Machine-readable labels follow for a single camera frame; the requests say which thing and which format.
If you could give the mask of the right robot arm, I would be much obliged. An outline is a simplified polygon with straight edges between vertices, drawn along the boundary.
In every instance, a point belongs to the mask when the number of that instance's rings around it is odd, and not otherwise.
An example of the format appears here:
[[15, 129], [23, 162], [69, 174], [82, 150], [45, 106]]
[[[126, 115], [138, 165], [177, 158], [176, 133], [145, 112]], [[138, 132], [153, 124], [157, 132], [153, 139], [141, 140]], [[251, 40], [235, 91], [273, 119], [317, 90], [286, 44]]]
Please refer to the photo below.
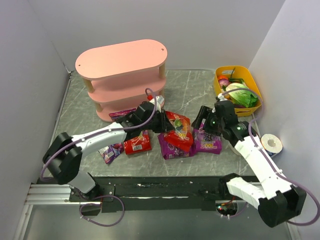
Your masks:
[[252, 123], [239, 121], [230, 101], [219, 100], [213, 108], [201, 106], [191, 126], [227, 140], [260, 182], [261, 187], [256, 187], [235, 173], [225, 175], [219, 180], [223, 198], [243, 199], [258, 210], [263, 222], [271, 228], [301, 214], [307, 191], [282, 174], [260, 143]]

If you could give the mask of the red fruit candy bag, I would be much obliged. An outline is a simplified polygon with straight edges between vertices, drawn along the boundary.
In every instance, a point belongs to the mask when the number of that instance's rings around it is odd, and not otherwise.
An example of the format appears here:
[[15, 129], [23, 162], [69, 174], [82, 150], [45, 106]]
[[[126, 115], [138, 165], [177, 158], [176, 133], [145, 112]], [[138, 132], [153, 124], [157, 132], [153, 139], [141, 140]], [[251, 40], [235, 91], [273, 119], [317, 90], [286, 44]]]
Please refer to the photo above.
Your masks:
[[170, 111], [165, 113], [174, 130], [166, 132], [164, 140], [184, 152], [189, 152], [194, 142], [190, 119]]
[[137, 137], [127, 140], [123, 143], [126, 155], [133, 155], [152, 150], [149, 133], [142, 131]]

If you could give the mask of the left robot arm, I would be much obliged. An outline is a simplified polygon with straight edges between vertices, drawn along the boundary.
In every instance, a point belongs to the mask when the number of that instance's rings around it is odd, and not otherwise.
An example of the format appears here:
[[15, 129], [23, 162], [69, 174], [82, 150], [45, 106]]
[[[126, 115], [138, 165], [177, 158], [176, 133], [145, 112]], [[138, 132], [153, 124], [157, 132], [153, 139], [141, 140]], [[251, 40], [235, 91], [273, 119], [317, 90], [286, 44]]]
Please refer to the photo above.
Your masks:
[[59, 134], [43, 156], [43, 169], [49, 170], [59, 185], [68, 184], [93, 198], [98, 194], [99, 185], [88, 172], [80, 169], [83, 158], [106, 146], [131, 140], [142, 131], [159, 134], [172, 130], [174, 127], [165, 110], [157, 103], [145, 101], [106, 127], [73, 136], [66, 132]]

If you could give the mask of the purple Fox's berries bag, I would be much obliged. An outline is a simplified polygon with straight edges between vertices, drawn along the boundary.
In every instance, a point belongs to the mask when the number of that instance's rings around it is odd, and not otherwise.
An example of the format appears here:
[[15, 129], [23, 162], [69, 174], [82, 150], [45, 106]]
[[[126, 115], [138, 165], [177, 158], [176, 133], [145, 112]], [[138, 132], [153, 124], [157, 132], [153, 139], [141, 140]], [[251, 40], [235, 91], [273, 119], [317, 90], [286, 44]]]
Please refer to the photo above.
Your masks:
[[98, 152], [102, 156], [104, 162], [108, 165], [124, 152], [124, 146], [122, 143], [116, 143], [99, 149]]
[[109, 113], [109, 117], [111, 118], [111, 120], [115, 121], [119, 118], [124, 117], [125, 115], [134, 112], [136, 110], [136, 108], [131, 108], [131, 109], [127, 109], [127, 110], [121, 110], [121, 111], [117, 111], [117, 112], [111, 112]]

